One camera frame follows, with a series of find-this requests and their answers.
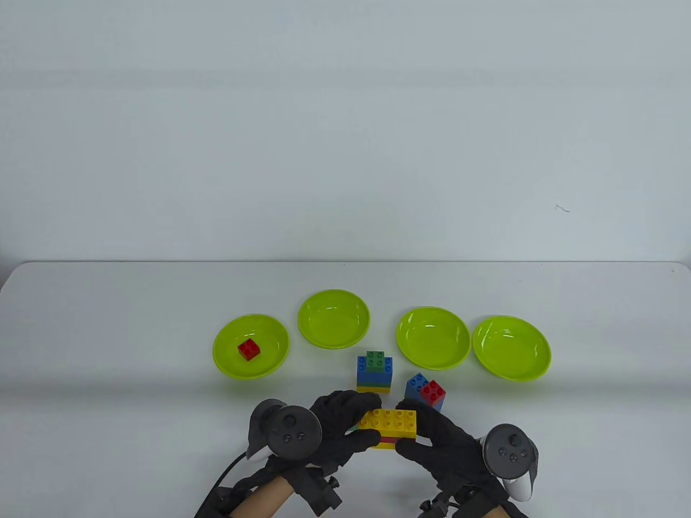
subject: stacked lego bricks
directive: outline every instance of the stacked lego bricks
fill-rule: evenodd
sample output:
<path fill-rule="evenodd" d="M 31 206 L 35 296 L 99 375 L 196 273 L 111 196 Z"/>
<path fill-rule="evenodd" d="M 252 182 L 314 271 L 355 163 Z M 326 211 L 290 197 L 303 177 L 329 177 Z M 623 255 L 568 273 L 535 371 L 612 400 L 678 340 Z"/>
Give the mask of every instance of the stacked lego bricks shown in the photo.
<path fill-rule="evenodd" d="M 393 359 L 382 351 L 367 351 L 367 356 L 357 357 L 357 391 L 391 392 Z"/>
<path fill-rule="evenodd" d="M 377 430 L 381 442 L 375 446 L 381 450 L 393 450 L 399 439 L 417 436 L 417 414 L 414 410 L 389 410 L 379 408 L 367 412 L 358 425 L 360 430 Z"/>
<path fill-rule="evenodd" d="M 406 384 L 406 399 L 417 399 L 432 408 L 442 410 L 446 390 L 444 390 L 436 381 L 427 381 L 427 378 L 418 373 L 408 380 Z"/>

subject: plastic bowl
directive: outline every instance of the plastic bowl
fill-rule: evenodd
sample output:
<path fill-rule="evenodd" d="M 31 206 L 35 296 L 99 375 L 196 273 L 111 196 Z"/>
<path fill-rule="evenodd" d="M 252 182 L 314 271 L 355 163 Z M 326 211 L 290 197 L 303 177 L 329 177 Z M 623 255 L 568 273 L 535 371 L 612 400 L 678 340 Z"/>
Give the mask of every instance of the plastic bowl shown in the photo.
<path fill-rule="evenodd" d="M 513 316 L 494 316 L 477 326 L 473 350 L 488 371 L 511 381 L 536 380 L 552 362 L 552 350 L 542 333 Z"/>
<path fill-rule="evenodd" d="M 300 308 L 298 327 L 307 341 L 317 347 L 344 349 L 367 334 L 370 310 L 360 297 L 349 291 L 320 291 Z"/>
<path fill-rule="evenodd" d="M 247 361 L 238 346 L 251 338 L 261 350 Z M 226 325 L 214 341 L 214 361 L 223 373 L 235 379 L 257 379 L 277 370 L 290 352 L 290 336 L 275 318 L 245 315 Z"/>
<path fill-rule="evenodd" d="M 468 327 L 441 307 L 420 307 L 405 315 L 396 341 L 405 357 L 423 369 L 453 369 L 471 353 Z"/>

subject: black strap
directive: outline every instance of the black strap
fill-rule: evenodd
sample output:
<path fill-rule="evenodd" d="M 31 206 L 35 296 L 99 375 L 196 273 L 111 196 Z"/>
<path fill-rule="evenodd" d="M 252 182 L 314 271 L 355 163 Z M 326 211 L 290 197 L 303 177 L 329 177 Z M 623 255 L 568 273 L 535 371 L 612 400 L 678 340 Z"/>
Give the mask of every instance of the black strap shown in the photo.
<path fill-rule="evenodd" d="M 482 518 L 496 507 L 497 504 L 494 500 L 482 491 L 475 491 L 463 503 L 458 504 L 458 511 L 453 513 L 452 518 Z"/>

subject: black glove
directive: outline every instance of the black glove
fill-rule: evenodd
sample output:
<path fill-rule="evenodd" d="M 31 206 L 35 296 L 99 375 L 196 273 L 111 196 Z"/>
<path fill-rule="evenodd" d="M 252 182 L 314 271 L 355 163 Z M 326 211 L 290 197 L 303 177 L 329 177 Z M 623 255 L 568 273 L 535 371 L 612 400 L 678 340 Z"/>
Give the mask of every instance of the black glove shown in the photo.
<path fill-rule="evenodd" d="M 438 483 L 449 475 L 458 476 L 465 485 L 455 495 L 458 503 L 467 498 L 469 489 L 479 490 L 497 506 L 503 506 L 512 518 L 525 517 L 516 506 L 508 502 L 509 494 L 504 486 L 485 466 L 479 441 L 453 424 L 448 417 L 420 401 L 404 399 L 396 408 L 415 410 L 417 434 L 432 441 L 432 446 L 425 446 L 412 439 L 401 439 L 396 442 L 398 454 L 417 462 Z"/>
<path fill-rule="evenodd" d="M 321 424 L 321 444 L 316 452 L 300 461 L 286 461 L 272 455 L 264 468 L 240 480 L 234 488 L 246 491 L 263 486 L 280 474 L 305 466 L 322 468 L 330 465 L 330 472 L 325 474 L 333 473 L 338 466 L 344 466 L 354 453 L 379 444 L 381 434 L 376 430 L 355 430 L 346 435 L 365 413 L 377 408 L 381 408 L 381 398 L 373 392 L 337 390 L 318 398 L 310 407 Z"/>

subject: green lego brick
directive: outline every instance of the green lego brick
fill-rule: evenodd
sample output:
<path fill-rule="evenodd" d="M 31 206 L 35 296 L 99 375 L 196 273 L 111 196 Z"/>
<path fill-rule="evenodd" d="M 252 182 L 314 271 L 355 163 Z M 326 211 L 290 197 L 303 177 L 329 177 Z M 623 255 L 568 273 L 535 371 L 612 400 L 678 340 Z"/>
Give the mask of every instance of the green lego brick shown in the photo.
<path fill-rule="evenodd" d="M 367 351 L 367 372 L 384 372 L 383 351 Z"/>

